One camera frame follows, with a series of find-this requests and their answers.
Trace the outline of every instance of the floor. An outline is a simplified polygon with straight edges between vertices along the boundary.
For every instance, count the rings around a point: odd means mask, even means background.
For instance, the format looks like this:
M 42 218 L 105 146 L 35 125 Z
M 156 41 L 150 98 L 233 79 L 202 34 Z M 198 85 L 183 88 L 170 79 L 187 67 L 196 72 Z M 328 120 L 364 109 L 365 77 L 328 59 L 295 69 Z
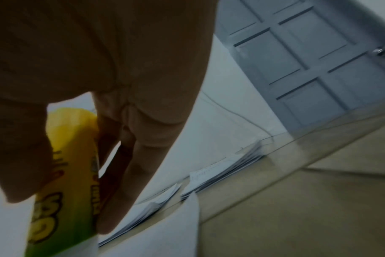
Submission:
M 199 256 L 385 256 L 385 101 L 262 142 L 265 158 L 198 193 Z

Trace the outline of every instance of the yellow package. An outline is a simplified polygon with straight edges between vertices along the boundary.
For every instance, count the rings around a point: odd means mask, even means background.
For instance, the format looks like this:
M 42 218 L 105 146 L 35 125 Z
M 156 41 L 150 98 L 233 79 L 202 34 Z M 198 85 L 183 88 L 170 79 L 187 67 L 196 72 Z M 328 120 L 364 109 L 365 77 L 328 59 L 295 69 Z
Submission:
M 99 214 L 96 115 L 62 108 L 49 113 L 53 171 L 36 195 L 26 257 L 96 256 Z

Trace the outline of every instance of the paper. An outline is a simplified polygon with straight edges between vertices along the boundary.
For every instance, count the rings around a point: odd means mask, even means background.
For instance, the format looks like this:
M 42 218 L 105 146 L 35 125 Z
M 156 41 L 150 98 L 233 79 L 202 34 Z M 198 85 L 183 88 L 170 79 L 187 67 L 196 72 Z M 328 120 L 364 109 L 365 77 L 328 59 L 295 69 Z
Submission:
M 186 199 L 193 191 L 199 192 L 255 163 L 263 155 L 261 142 L 257 142 L 246 154 L 235 154 L 209 167 L 190 173 L 190 182 L 181 193 L 181 199 Z
M 122 219 L 118 226 L 116 226 L 114 231 L 108 235 L 99 236 L 98 245 L 102 246 L 144 222 L 148 217 L 160 210 L 179 188 L 180 185 L 175 184 L 159 196 L 141 204 L 132 206 L 126 216 Z
M 195 193 L 166 219 L 101 254 L 101 257 L 195 257 L 199 203 Z

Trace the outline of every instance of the cable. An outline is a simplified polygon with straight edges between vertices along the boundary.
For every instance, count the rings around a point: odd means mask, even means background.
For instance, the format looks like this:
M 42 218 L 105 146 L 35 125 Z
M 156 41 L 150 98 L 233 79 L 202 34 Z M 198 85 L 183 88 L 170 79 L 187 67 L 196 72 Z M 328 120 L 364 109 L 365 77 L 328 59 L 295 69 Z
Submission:
M 245 118 L 244 116 L 240 115 L 239 113 L 235 113 L 234 111 L 231 111 L 229 109 L 227 109 L 226 107 L 222 106 L 220 103 L 218 103 L 217 101 L 215 101 L 214 99 L 212 99 L 207 93 L 205 93 L 203 90 L 201 90 L 201 92 L 206 96 L 208 97 L 213 103 L 215 103 L 216 105 L 218 105 L 219 107 L 221 107 L 222 109 L 224 109 L 225 111 L 227 112 L 230 112 L 232 114 L 235 114 L 236 116 L 238 117 L 241 117 L 242 119 L 244 119 L 245 121 L 249 122 L 250 124 L 252 124 L 253 126 L 261 129 L 263 132 L 265 132 L 266 134 L 268 134 L 272 139 L 273 139 L 273 136 L 272 134 L 270 134 L 267 130 L 265 130 L 264 128 L 262 128 L 261 126 L 255 124 L 254 122 L 252 122 L 251 120 Z

